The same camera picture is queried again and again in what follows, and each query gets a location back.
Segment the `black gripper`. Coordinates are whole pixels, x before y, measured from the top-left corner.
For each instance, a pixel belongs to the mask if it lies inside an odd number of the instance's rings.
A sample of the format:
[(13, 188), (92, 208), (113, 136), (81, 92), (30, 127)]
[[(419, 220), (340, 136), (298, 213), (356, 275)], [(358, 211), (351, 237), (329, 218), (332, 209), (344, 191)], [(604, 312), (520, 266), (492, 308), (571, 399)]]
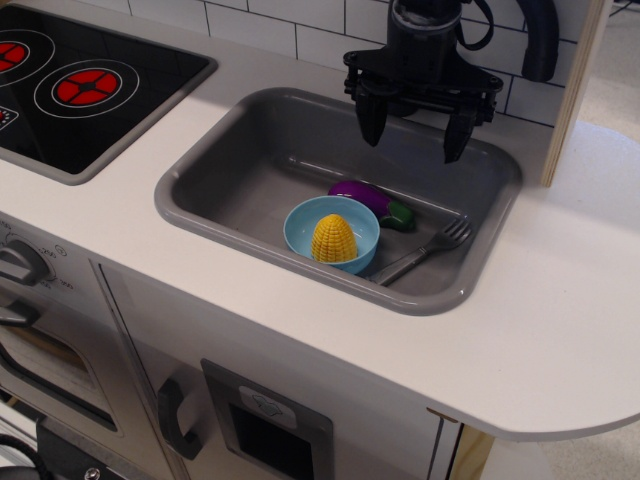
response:
[(386, 44), (344, 55), (345, 92), (355, 102), (369, 145), (379, 143), (390, 104), (449, 114), (446, 164), (460, 159), (475, 126), (493, 120), (502, 81), (458, 53), (459, 46), (483, 48), (493, 31), (475, 44), (465, 43), (461, 14), (460, 6), (390, 6)]

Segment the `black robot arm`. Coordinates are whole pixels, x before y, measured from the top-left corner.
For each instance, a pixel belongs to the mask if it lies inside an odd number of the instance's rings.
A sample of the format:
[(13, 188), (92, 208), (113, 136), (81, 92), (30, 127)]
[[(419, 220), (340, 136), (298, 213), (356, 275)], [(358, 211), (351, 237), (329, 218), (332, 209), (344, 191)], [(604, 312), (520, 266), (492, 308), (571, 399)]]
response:
[(460, 1), (392, 1), (386, 45), (344, 55), (345, 93), (368, 144), (379, 143), (392, 106), (439, 112), (449, 116), (443, 149), (452, 163), (473, 129), (493, 120), (503, 82), (459, 55), (461, 13)]

